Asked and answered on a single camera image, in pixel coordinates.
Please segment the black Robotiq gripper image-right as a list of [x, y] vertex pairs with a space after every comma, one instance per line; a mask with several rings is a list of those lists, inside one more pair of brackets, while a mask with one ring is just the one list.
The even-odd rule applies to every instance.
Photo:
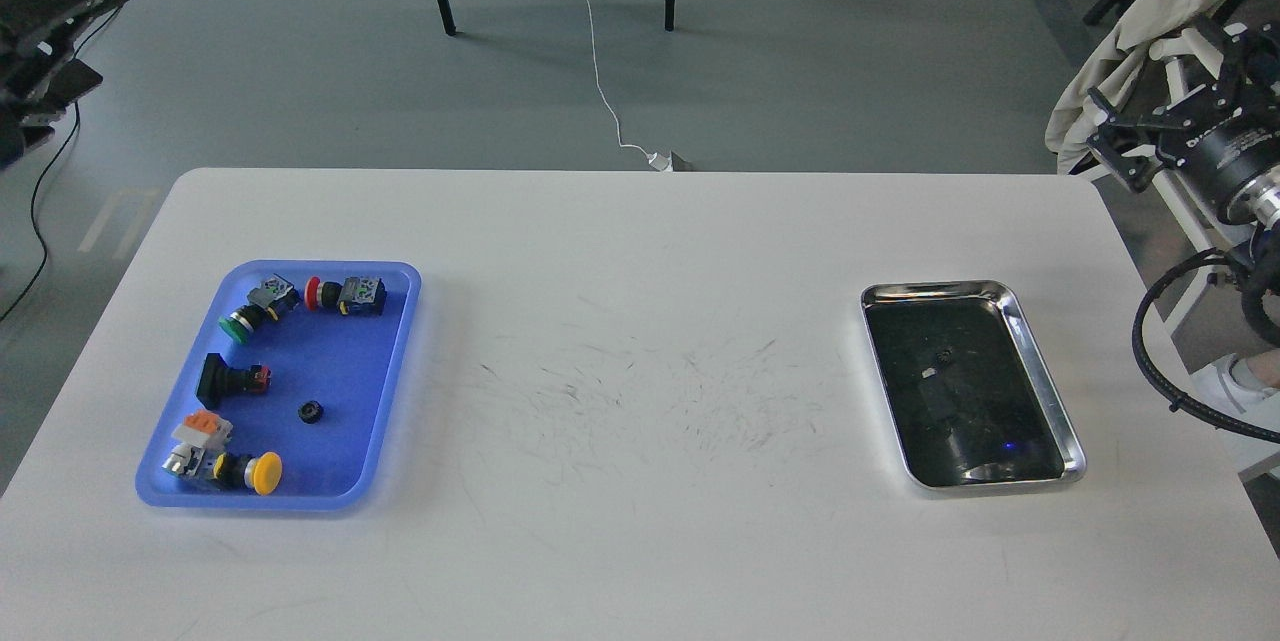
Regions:
[[1222, 225], [1275, 226], [1277, 23], [1230, 31], [1208, 17], [1197, 17], [1193, 29], [1221, 52], [1221, 61], [1216, 81], [1190, 95], [1190, 114], [1222, 118], [1162, 132], [1162, 105], [1149, 113], [1123, 114], [1101, 90], [1088, 88], [1096, 113], [1085, 145], [1130, 193], [1144, 193], [1166, 162]]

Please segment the black robot arm image-left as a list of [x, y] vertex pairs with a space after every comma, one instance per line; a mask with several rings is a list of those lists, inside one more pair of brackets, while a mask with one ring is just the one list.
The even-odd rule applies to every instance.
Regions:
[[96, 18], [128, 0], [1, 0], [1, 166], [46, 143], [102, 75], [76, 58]]

